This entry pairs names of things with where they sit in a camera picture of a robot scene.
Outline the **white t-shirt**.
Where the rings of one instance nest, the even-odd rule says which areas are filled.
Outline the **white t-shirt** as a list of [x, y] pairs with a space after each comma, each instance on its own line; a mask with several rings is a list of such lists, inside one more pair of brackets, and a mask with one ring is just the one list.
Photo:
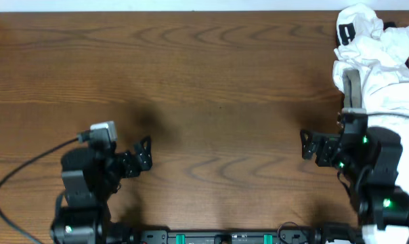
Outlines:
[[409, 26], [383, 30], [375, 11], [358, 3], [342, 10], [336, 31], [340, 46], [332, 78], [343, 91], [343, 71], [358, 70], [362, 86], [362, 108], [371, 127], [398, 133], [403, 153], [395, 183], [409, 194]]

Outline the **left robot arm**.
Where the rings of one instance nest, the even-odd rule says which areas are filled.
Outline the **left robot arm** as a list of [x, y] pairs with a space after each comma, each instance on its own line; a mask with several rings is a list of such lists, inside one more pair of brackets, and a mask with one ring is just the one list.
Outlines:
[[61, 158], [62, 196], [50, 235], [54, 243], [139, 243], [140, 233], [120, 222], [111, 222], [109, 198], [124, 178], [138, 177], [152, 167], [151, 137], [134, 145], [134, 152], [116, 152], [109, 139], [90, 139], [88, 146], [68, 151]]

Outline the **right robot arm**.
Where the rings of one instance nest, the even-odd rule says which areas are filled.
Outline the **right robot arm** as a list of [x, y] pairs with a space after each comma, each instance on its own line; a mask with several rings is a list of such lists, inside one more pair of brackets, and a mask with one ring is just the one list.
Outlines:
[[337, 134], [300, 131], [303, 159], [337, 170], [359, 228], [328, 223], [316, 243], [409, 243], [409, 194], [396, 184], [403, 152], [399, 134], [368, 126], [368, 114], [341, 113]]

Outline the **grey garment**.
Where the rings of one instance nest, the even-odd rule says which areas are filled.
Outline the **grey garment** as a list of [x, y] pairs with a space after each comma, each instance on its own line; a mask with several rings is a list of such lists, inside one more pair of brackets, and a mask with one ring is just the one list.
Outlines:
[[362, 107], [362, 86], [358, 70], [346, 69], [343, 71], [343, 93], [344, 108]]

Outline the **black garment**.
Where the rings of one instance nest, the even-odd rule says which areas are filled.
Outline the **black garment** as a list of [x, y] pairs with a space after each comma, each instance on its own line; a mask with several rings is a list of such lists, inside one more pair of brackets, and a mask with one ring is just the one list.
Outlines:
[[[396, 27], [397, 27], [397, 25], [396, 25], [395, 22], [385, 22], [383, 30], [385, 31], [388, 28], [396, 28]], [[336, 43], [336, 47], [340, 46], [340, 44], [341, 44], [341, 42], [339, 41], [337, 33], [335, 33], [335, 43]], [[409, 61], [408, 60], [406, 60], [405, 65], [409, 68]]]

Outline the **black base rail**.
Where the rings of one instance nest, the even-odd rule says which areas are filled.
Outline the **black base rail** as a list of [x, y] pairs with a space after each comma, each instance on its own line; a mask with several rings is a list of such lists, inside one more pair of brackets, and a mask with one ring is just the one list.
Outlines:
[[140, 244], [365, 244], [361, 231], [348, 224], [321, 227], [285, 222], [262, 230], [144, 230]]

